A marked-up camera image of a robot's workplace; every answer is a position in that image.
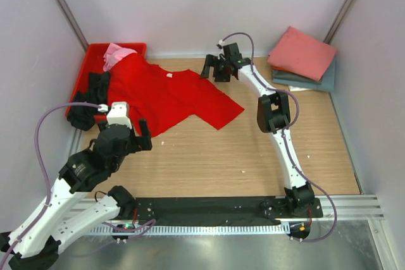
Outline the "red t-shirt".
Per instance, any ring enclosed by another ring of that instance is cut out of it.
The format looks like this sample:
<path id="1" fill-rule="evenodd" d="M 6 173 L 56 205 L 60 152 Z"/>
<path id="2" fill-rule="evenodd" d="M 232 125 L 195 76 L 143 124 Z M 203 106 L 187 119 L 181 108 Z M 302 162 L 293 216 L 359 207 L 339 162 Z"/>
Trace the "red t-shirt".
<path id="1" fill-rule="evenodd" d="M 244 108 L 191 70 L 166 71 L 131 54 L 109 71 L 108 104 L 126 102 L 136 130 L 145 119 L 152 137 L 195 115 L 219 130 Z"/>

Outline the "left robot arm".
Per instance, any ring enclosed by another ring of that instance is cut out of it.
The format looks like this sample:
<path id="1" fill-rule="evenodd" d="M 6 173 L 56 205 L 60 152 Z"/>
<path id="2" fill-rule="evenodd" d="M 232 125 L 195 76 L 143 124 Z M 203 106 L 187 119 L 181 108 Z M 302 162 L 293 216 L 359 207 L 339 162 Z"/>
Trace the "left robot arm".
<path id="1" fill-rule="evenodd" d="M 76 216 L 66 215 L 95 187 L 120 168 L 129 154 L 151 150 L 147 121 L 139 120 L 140 135 L 133 127 L 105 123 L 89 146 L 71 155 L 59 176 L 28 219 L 16 230 L 1 233 L 1 264 L 11 269 L 49 269 L 59 255 L 86 231 L 110 219 L 128 219 L 136 199 L 123 186 L 114 186 L 100 201 Z"/>

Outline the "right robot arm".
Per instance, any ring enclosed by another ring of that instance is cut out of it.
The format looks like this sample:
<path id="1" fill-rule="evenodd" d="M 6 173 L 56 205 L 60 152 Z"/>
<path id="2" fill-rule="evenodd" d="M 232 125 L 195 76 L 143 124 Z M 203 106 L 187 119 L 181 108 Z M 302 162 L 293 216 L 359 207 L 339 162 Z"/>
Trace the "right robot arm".
<path id="1" fill-rule="evenodd" d="M 258 127 L 273 142 L 283 171 L 285 209 L 291 216 L 299 217 L 314 203 L 315 194 L 301 169 L 292 143 L 289 95 L 270 85 L 251 59 L 242 56 L 236 43 L 226 45 L 221 40 L 217 47 L 222 52 L 216 56 L 206 55 L 201 77 L 208 78 L 209 71 L 213 70 L 216 82 L 229 82 L 234 77 L 255 93 L 258 98 Z"/>

